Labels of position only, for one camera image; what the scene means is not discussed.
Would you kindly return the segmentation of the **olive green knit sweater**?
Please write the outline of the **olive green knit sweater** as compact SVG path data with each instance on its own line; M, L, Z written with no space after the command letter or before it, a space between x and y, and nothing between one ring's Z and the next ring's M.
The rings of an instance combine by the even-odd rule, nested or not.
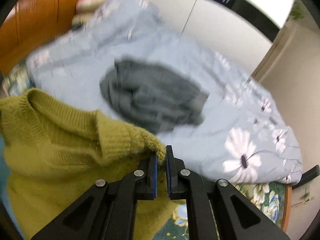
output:
M165 146L147 130L81 111L39 89L1 100L7 194L13 217L31 239L96 180L121 180Z

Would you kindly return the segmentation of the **light blue floral duvet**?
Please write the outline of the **light blue floral duvet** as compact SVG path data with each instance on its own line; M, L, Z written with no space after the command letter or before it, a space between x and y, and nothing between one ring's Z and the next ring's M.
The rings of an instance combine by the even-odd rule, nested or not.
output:
M37 88L148 130L207 179L301 180L299 143L270 92L171 29L146 0L107 0L81 29L35 50L26 65Z

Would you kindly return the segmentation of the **dark grey garment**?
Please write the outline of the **dark grey garment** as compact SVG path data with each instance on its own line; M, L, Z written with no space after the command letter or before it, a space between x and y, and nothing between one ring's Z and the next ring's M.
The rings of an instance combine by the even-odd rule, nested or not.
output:
M100 91L114 111L153 134L202 124L209 96L166 66L133 59L115 61Z

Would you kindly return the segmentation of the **yellow floral pillow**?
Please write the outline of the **yellow floral pillow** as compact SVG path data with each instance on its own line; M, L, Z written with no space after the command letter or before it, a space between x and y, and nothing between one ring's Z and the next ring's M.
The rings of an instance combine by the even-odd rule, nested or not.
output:
M76 30L81 28L87 21L93 17L93 13L77 14L72 19L71 29Z

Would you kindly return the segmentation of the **white black wardrobe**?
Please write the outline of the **white black wardrobe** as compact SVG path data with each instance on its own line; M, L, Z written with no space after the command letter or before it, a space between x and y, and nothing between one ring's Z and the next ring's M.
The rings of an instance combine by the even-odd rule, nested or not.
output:
M295 0L147 0L179 33L254 73Z

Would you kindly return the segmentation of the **cream floral pillow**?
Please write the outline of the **cream floral pillow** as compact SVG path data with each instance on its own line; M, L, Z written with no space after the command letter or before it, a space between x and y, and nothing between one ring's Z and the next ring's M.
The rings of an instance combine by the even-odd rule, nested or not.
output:
M87 13L95 11L106 0L78 0L76 3L76 13Z

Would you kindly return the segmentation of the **orange wooden headboard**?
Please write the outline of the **orange wooden headboard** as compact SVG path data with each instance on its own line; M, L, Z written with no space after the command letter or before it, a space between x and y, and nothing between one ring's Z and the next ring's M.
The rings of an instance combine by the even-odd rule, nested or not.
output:
M1 73L71 28L78 0L19 0L1 26Z

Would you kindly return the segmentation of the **green hanging plant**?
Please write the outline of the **green hanging plant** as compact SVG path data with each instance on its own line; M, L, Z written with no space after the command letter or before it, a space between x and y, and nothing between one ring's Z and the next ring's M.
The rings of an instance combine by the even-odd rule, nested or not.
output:
M304 18L304 5L302 2L295 1L293 3L291 12L290 12L290 18L297 21Z

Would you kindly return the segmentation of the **wooden door frame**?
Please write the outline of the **wooden door frame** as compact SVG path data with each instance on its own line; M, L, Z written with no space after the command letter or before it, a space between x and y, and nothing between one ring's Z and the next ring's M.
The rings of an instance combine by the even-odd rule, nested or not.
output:
M260 82L264 79L264 76L272 70L280 56L285 50L287 50L288 45L291 43L296 32L296 27L296 21L292 19L289 19L285 23L283 28L277 34L272 46L254 72L251 74L253 79L255 79L257 82Z

